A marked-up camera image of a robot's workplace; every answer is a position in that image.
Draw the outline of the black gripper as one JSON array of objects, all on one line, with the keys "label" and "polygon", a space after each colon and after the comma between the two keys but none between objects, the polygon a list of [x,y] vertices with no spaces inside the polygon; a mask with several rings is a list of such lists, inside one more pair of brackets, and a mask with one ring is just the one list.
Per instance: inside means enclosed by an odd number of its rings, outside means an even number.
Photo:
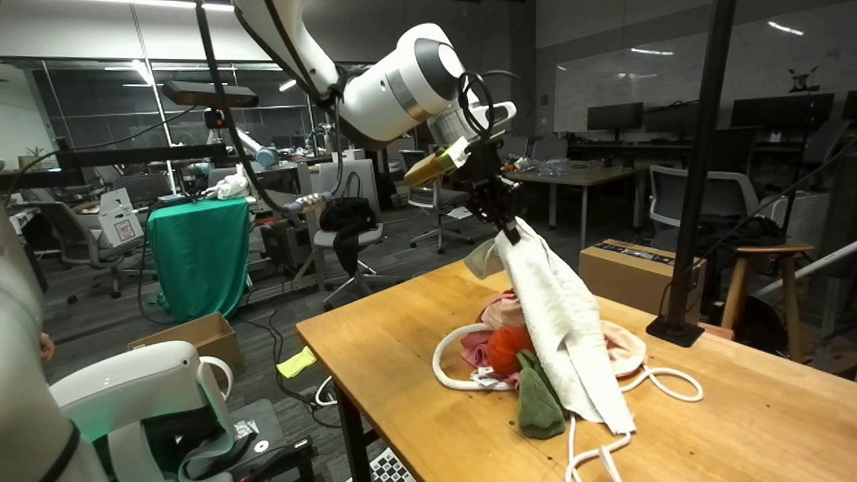
[{"label": "black gripper", "polygon": [[468,149],[468,162],[460,169],[467,185],[467,207],[493,222],[508,242],[520,240],[515,226],[511,193],[516,185],[504,178],[500,155],[493,143],[476,143]]}]

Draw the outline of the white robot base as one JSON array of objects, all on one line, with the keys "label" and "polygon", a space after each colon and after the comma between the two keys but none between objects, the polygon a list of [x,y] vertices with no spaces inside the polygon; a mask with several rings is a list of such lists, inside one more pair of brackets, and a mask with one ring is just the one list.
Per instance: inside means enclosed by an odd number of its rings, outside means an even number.
[{"label": "white robot base", "polygon": [[205,357],[184,340],[122,351],[57,383],[43,369],[43,289],[0,219],[2,482],[314,482],[307,443],[236,431]]}]

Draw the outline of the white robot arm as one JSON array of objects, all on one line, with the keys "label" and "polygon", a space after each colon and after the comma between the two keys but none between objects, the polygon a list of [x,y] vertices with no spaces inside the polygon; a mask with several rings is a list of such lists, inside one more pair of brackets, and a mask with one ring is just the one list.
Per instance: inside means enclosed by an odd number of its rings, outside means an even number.
[{"label": "white robot arm", "polygon": [[349,139],[387,145],[425,126],[434,150],[408,169],[405,182],[422,189],[471,169],[468,210],[511,244],[520,242],[515,182],[500,174],[499,155],[516,106],[499,103],[484,78],[464,68],[438,25],[405,31],[383,59],[349,78],[307,32],[303,0],[232,0],[232,15],[246,36],[335,116]]}]

